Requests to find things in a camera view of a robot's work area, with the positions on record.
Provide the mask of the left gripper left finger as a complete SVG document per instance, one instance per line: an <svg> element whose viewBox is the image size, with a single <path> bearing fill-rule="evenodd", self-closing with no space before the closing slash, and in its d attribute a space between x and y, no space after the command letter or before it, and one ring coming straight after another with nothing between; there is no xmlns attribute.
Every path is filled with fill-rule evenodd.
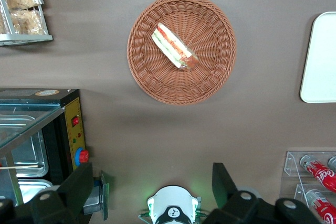
<svg viewBox="0 0 336 224"><path fill-rule="evenodd" d="M34 223L80 223L92 189L92 164L80 164L56 190L41 191L31 200Z"/></svg>

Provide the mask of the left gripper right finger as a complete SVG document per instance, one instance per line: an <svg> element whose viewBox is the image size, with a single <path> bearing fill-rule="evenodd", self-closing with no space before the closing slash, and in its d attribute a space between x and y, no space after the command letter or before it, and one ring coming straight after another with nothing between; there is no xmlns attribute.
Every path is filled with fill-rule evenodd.
<svg viewBox="0 0 336 224"><path fill-rule="evenodd" d="M274 206L250 191L238 190L222 163L213 163L212 191L217 203L212 223L277 223Z"/></svg>

